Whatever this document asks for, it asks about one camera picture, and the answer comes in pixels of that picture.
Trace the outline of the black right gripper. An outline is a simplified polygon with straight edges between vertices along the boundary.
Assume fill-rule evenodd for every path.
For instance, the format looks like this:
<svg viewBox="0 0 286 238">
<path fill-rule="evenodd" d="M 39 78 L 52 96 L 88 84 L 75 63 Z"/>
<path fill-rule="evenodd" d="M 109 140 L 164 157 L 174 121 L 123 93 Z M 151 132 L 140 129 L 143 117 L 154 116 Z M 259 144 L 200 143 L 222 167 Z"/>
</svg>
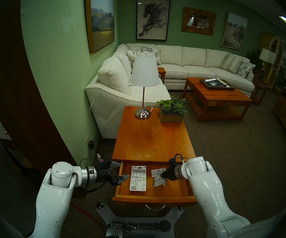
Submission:
<svg viewBox="0 0 286 238">
<path fill-rule="evenodd" d="M 168 169 L 164 168 L 162 170 L 161 178 L 169 179 L 170 181 L 180 180 L 179 165 L 170 165 Z"/>
</svg>

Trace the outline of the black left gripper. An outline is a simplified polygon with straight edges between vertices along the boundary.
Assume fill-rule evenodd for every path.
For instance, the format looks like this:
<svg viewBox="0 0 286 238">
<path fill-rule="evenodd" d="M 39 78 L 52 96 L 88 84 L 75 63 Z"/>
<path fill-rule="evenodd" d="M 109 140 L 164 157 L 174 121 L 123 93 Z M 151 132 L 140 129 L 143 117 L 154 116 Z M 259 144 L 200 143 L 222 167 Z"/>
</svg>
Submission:
<svg viewBox="0 0 286 238">
<path fill-rule="evenodd" d="M 111 162 L 111 167 L 97 168 L 96 169 L 96 183 L 108 182 L 111 185 L 121 185 L 125 182 L 130 175 L 112 175 L 111 168 L 121 167 L 122 164 L 118 162 Z"/>
</svg>

